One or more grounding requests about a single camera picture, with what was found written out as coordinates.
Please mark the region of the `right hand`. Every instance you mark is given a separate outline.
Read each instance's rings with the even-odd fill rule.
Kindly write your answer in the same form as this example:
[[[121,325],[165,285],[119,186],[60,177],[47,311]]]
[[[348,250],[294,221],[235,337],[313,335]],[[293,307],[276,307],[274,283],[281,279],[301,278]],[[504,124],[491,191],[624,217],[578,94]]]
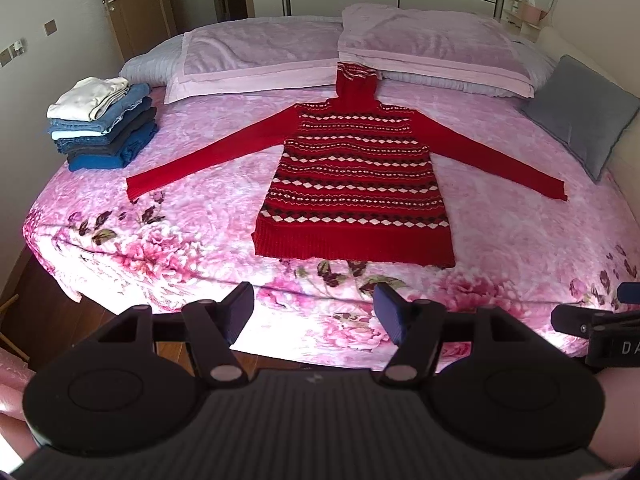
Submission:
[[[590,451],[611,466],[634,466],[639,461],[640,370],[608,368],[597,380],[605,406]]]

